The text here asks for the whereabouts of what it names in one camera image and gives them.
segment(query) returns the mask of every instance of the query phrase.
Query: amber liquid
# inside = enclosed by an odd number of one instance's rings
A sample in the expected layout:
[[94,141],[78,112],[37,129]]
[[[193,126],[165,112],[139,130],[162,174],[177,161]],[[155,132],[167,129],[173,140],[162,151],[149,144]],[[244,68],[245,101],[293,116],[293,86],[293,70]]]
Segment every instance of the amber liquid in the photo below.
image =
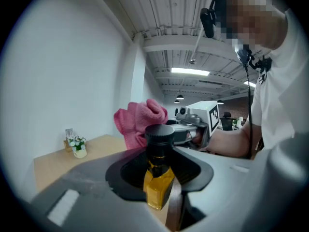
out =
[[147,203],[150,207],[155,210],[161,210],[164,207],[169,199],[174,177],[175,175],[169,166],[155,166],[149,161],[143,190],[146,192]]

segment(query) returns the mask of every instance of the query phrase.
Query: ridged black cap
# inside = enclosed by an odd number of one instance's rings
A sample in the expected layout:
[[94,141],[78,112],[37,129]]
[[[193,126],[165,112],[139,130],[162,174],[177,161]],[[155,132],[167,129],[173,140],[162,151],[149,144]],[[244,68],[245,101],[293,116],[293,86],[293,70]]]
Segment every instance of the ridged black cap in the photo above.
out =
[[145,138],[147,144],[153,145],[169,145],[174,141],[175,130],[173,127],[168,125],[151,125],[145,129]]

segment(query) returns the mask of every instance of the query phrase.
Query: neck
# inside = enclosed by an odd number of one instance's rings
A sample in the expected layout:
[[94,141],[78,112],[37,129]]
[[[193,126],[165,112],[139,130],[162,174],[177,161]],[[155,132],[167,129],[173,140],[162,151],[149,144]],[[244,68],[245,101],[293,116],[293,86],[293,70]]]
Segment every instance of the neck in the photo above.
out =
[[271,21],[271,26],[269,27],[268,32],[268,42],[266,42],[265,47],[271,50],[276,50],[279,48],[288,31],[288,22],[286,16],[278,16],[274,18],[274,21]]

